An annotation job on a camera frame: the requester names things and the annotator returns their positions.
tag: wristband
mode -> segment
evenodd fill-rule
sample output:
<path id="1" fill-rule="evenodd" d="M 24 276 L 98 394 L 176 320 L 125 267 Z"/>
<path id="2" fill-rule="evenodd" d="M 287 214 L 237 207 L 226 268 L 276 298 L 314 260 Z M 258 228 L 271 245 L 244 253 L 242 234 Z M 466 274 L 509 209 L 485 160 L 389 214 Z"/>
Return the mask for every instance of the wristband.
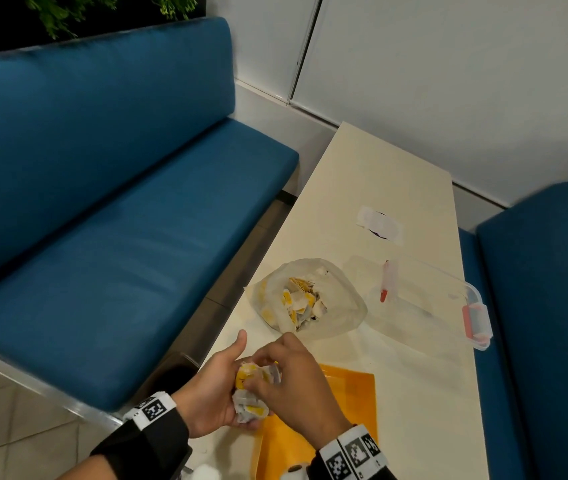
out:
<path id="1" fill-rule="evenodd" d="M 388 466 L 388 460 L 363 424 L 349 429 L 318 453 L 333 480 L 368 480 Z"/>
<path id="2" fill-rule="evenodd" d="M 118 480 L 172 480 L 179 476 L 192 449 L 188 427 L 165 392 L 128 411 L 120 428 L 90 454 L 102 454 Z"/>

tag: orange tray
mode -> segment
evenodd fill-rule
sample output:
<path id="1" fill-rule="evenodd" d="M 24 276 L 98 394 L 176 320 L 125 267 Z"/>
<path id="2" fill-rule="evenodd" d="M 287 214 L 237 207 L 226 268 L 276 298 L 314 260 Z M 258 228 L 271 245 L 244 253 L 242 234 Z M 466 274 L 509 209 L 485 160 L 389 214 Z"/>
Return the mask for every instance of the orange tray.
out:
<path id="1" fill-rule="evenodd" d="M 364 424 L 377 441 L 375 376 L 320 364 L 344 414 L 354 424 Z M 277 416 L 266 418 L 255 435 L 252 453 L 253 480 L 279 480 L 293 465 L 310 463 L 313 447 Z"/>

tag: white table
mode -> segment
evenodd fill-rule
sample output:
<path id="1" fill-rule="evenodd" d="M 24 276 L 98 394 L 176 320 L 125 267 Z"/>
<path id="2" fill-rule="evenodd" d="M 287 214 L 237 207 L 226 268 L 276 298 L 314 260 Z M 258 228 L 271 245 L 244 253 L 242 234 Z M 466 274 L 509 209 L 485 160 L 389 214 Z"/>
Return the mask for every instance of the white table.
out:
<path id="1" fill-rule="evenodd" d="M 464 278 L 449 174 L 344 123 L 251 283 L 299 258 L 337 266 L 352 255 L 381 262 L 388 244 L 355 224 L 362 205 L 404 226 L 404 252 Z M 450 322 L 463 329 L 459 316 Z M 209 355 L 230 345 L 240 328 L 248 332 L 246 355 L 279 335 L 242 296 Z M 375 374 L 379 442 L 400 480 L 488 478 L 470 346 L 460 346 L 458 363 L 443 362 L 362 324 L 310 350 L 319 362 Z M 189 467 L 208 463 L 224 478 L 249 478 L 252 436 L 222 428 L 191 445 Z"/>

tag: hand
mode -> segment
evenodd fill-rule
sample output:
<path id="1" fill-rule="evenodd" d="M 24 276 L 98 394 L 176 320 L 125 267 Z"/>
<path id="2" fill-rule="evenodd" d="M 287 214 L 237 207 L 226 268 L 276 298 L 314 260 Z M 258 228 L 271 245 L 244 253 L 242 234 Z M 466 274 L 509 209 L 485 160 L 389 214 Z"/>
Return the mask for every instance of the hand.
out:
<path id="1" fill-rule="evenodd" d="M 290 332 L 259 349 L 252 361 L 277 361 L 279 385 L 248 378 L 244 387 L 257 395 L 290 428 L 319 450 L 352 428 L 313 355 Z"/>
<path id="2" fill-rule="evenodd" d="M 172 395 L 191 438 L 208 435 L 222 426 L 257 429 L 258 421 L 239 424 L 232 405 L 232 388 L 246 348 L 246 331 L 227 349 L 216 352 L 188 383 Z"/>

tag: clear plastic container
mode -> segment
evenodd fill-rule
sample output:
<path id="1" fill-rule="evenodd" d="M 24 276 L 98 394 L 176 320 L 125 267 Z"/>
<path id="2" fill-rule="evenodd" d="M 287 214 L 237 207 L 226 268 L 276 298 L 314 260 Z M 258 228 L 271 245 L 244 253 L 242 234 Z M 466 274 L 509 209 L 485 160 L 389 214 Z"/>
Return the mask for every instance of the clear plastic container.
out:
<path id="1" fill-rule="evenodd" d="M 353 256 L 343 270 L 367 304 L 364 322 L 374 330 L 425 353 L 455 343 L 490 345 L 488 310 L 471 284 L 398 251 L 385 262 Z"/>

